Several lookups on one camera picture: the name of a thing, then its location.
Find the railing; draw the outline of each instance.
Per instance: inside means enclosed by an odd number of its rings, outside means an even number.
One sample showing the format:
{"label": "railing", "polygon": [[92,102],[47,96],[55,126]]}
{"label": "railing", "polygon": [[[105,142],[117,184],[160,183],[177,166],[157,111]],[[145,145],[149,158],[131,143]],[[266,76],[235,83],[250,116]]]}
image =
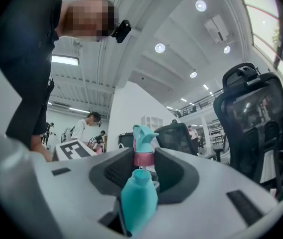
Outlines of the railing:
{"label": "railing", "polygon": [[213,95],[208,95],[205,98],[202,98],[194,103],[192,105],[188,105],[186,107],[181,108],[180,110],[174,112],[170,110],[176,117],[181,118],[184,116],[187,116],[189,114],[193,114],[196,111],[202,110],[205,107],[208,107],[214,103],[214,100],[223,93],[223,89],[220,89],[213,93]]}

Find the air conditioner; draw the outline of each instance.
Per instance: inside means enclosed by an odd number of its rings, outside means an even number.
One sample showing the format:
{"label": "air conditioner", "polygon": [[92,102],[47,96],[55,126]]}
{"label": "air conditioner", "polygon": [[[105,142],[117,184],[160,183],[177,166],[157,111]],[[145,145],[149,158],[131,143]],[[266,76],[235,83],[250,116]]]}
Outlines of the air conditioner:
{"label": "air conditioner", "polygon": [[215,43],[226,41],[229,32],[220,15],[209,19],[204,25]]}

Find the man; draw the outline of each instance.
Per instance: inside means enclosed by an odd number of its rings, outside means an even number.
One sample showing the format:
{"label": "man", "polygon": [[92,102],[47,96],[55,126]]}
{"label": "man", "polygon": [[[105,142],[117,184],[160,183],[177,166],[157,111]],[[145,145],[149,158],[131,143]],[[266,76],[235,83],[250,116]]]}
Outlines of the man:
{"label": "man", "polygon": [[100,132],[98,136],[95,137],[95,140],[98,144],[103,143],[102,137],[106,134],[106,132],[103,130]]}
{"label": "man", "polygon": [[43,134],[43,143],[47,145],[48,137],[52,132],[50,132],[50,127],[54,127],[54,123],[46,123],[46,132]]}
{"label": "man", "polygon": [[194,151],[198,154],[198,134],[197,131],[195,129],[192,128],[192,126],[188,126],[188,131],[189,134],[191,136],[191,141],[192,141],[192,145],[194,147]]}
{"label": "man", "polygon": [[83,131],[86,126],[97,126],[100,121],[100,114],[99,113],[90,113],[86,119],[81,119],[77,122],[71,139],[82,139]]}
{"label": "man", "polygon": [[22,98],[6,135],[20,140],[46,161],[51,154],[41,142],[46,110],[54,88],[51,58],[62,36],[94,41],[110,36],[117,26],[107,0],[11,0],[0,17],[0,69]]}

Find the person in white shirt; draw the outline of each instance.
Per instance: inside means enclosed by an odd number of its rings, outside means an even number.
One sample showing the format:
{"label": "person in white shirt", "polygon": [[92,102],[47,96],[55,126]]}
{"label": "person in white shirt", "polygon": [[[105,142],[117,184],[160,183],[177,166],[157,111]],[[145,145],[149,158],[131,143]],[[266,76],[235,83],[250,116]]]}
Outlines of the person in white shirt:
{"label": "person in white shirt", "polygon": [[73,130],[73,134],[71,136],[71,139],[82,139],[82,135],[83,135],[83,131],[85,129],[85,127],[88,126],[97,126],[99,121],[100,121],[100,114],[93,112],[88,114],[88,116],[86,117],[86,119],[81,119],[77,122],[74,130]]}
{"label": "person in white shirt", "polygon": [[189,134],[191,136],[191,141],[192,141],[192,145],[194,147],[194,150],[196,153],[198,153],[198,133],[195,129],[192,128],[192,126],[188,126],[188,131],[189,131]]}

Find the spray bottle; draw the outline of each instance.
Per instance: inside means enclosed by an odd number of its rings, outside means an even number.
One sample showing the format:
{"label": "spray bottle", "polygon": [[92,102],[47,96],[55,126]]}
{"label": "spray bottle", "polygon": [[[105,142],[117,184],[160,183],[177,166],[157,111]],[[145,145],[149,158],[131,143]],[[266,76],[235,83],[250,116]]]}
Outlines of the spray bottle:
{"label": "spray bottle", "polygon": [[133,135],[134,165],[142,166],[143,169],[135,170],[128,179],[121,191],[121,206],[126,229],[135,236],[157,209],[158,195],[146,167],[154,164],[154,154],[150,143],[158,133],[153,133],[147,126],[135,125]]}

